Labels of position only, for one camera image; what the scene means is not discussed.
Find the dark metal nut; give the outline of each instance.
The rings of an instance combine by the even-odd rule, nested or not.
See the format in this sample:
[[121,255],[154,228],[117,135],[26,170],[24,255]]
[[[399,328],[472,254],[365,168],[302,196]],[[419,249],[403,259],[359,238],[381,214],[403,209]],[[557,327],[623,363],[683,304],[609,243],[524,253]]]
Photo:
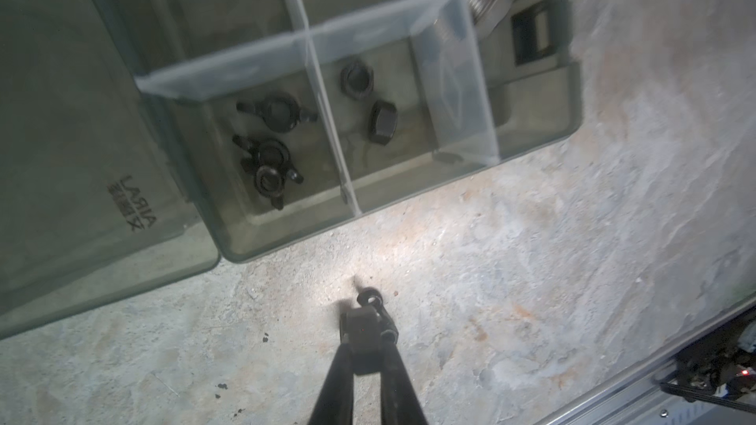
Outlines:
[[390,102],[379,100],[373,105],[371,123],[367,131],[367,138],[373,143],[386,145],[394,137],[398,112],[396,106]]
[[354,100],[363,100],[373,93],[373,68],[356,59],[341,71],[341,90]]

